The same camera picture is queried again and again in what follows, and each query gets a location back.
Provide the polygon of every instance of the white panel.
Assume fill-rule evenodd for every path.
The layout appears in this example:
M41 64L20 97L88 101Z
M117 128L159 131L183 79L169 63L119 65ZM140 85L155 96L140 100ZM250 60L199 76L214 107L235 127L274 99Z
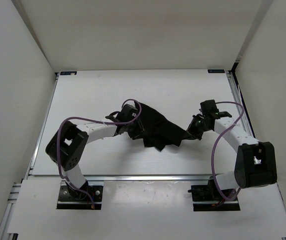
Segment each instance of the white panel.
M0 0L0 221L24 177L55 75L10 1Z
M230 70L261 0L22 0L62 70Z
M67 117L79 116L101 120L121 109L128 98L135 98L186 129L192 115L199 113L205 100L233 101L224 73L207 70L114 70L79 71L60 76L36 158L34 175L57 175L58 169L45 147ZM220 104L235 118L233 104ZM210 174L210 158L215 132L203 139L184 140L180 147L165 147L162 152L144 148L143 140L131 140L125 133L88 144L79 163L85 175L134 174ZM217 148L216 169L225 173L234 169L236 153L225 140Z
M25 180L8 228L18 240L281 240L277 185L241 191L241 211L193 212L188 181L106 181L102 210L57 210L60 180Z
M257 137L274 144L286 206L286 1L275 1L237 68Z

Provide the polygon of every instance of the white wall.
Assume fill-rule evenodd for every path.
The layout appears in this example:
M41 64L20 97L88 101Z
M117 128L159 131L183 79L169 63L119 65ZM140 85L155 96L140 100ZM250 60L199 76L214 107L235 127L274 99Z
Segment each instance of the white wall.
M53 69L230 70L262 0L21 1Z
M24 177L53 90L54 73L10 0L0 0L0 220Z
M237 68L237 77L257 137L275 146L286 206L286 1L272 4Z

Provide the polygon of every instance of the cable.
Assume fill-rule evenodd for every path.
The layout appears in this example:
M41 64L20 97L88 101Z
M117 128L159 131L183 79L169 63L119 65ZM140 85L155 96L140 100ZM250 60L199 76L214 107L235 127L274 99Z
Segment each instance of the cable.
M219 194L226 200L226 201L233 201L237 198L237 195L238 193L240 192L240 188L237 189L236 193L231 197L231 194L229 196L225 196L225 194L223 193L223 191L219 188L219 185L218 185L218 182L217 182L217 178L216 178L216 173L215 173L215 166L214 166L214 160L215 160L215 150L216 150L216 147L217 147L217 144L219 142L219 140L223 137L223 135L225 133L227 133L228 131L230 131L236 124L237 122L242 118L242 116L244 115L244 112L245 112L245 108L237 103L237 102L233 102L233 101L220 101L220 102L217 102L216 104L235 104L235 105L238 105L242 108L242 112L241 114L239 115L239 117L234 121L234 123L229 126L227 129L225 129L219 136L218 138L216 139L215 143L214 143L214 146L213 146L213 150L212 150L212 157L211 157L211 165L212 165L212 175L213 175L213 180L214 180L214 183L215 183L215 186L219 192Z
M81 193L84 193L86 194L89 199L91 200L91 203L92 203L92 208L95 209L95 205L94 205L94 200L92 198L92 196L84 191L84 190L81 190L79 188L77 188L74 184L72 184L70 182L70 180L68 179L67 176L64 176L63 173L62 173L62 165L61 165L61 155L60 155L60 137L61 137L61 132L62 132L62 128L64 126L64 124L69 121L69 120L72 120L72 119L77 119L77 120L83 120L83 121L89 121L89 122L94 122L94 123L99 123L99 124L105 124L105 125L127 125L127 124L131 124L133 123L134 121L136 121L139 116L141 115L142 113L142 106L140 104L140 102L138 102L137 100L134 100L134 99L127 99L125 102L123 102L122 104L122 107L125 105L125 103L127 103L128 101L134 101L135 103L138 104L139 106L139 111L138 111L138 114L136 115L136 117L134 117L131 121L127 121L127 122L107 122L107 121L97 121L97 120L92 120L92 119L88 119L88 118L83 118L83 117L78 117L78 116L71 116L71 117L68 117L67 119L65 119L61 125L59 126L58 128L58 131L57 131L57 139L56 139L56 155L57 155L57 165L58 165L58 173L59 173L59 176L62 178L62 179L65 179L67 181L67 183L76 191L79 191Z

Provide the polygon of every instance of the black cloth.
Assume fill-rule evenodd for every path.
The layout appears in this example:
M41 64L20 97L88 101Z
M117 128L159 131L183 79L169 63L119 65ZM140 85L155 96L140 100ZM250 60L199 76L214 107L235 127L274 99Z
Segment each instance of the black cloth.
M145 147L155 147L161 151L166 145L173 144L179 147L182 140L191 139L185 130L168 121L155 109L143 103L141 106L142 112L139 119L144 131L138 138L143 138Z

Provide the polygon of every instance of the folded black garment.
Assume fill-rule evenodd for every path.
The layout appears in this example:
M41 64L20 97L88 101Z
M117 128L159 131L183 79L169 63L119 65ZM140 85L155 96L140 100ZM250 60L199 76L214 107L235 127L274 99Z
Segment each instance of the folded black garment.
M129 136L133 139L143 139L145 147L155 147L159 151L163 150L166 145L176 145L179 147L182 140L193 140L189 133L176 124L168 121L162 114L155 109L140 103L142 112L139 117L143 132L133 138L131 132Z

